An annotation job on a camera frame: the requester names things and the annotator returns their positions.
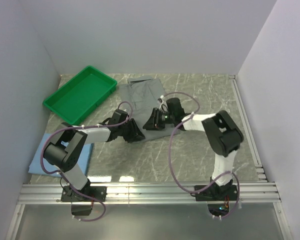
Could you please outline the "grey long sleeve shirt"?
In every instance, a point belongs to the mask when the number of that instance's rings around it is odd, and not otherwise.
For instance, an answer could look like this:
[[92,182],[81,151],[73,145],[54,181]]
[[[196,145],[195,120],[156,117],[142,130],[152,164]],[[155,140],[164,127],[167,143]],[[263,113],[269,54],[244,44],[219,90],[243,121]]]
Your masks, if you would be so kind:
[[127,101],[132,105],[132,118],[145,136],[143,142],[171,135],[174,129],[172,124],[167,124],[163,130],[143,129],[143,125],[150,118],[153,108],[159,106],[158,99],[166,93],[159,78],[152,78],[151,76],[129,78],[126,84],[118,86],[118,92],[122,101]]

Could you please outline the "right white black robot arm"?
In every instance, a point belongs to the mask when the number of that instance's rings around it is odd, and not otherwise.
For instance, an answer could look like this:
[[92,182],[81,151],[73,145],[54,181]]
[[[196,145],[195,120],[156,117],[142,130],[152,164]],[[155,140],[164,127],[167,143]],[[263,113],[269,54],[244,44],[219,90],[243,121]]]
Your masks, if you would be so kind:
[[[166,124],[173,124],[168,145],[168,165],[175,183],[185,192],[196,194],[210,188],[211,196],[216,200],[223,199],[228,194],[233,176],[234,159],[244,140],[244,136],[227,111],[221,110],[213,114],[185,113],[183,110],[170,112],[154,108],[150,118],[144,124],[145,130],[162,130]],[[172,167],[171,147],[176,131],[200,131],[206,134],[210,147],[215,153],[214,170],[211,182],[199,189],[190,191],[178,181]]]

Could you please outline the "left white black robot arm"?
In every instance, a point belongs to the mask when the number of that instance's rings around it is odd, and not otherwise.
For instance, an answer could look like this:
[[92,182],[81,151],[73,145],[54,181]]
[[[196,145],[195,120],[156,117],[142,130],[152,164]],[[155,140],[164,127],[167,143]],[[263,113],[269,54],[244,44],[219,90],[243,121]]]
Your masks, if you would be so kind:
[[79,127],[62,123],[41,150],[41,168],[47,174],[54,173],[45,169],[43,160],[56,166],[56,172],[60,173],[73,189],[74,197],[79,201],[86,201],[92,195],[92,188],[91,182],[78,164],[82,149],[85,145],[111,142],[118,137],[123,137],[127,143],[145,139],[135,120],[125,116],[123,119],[108,117],[95,126]]

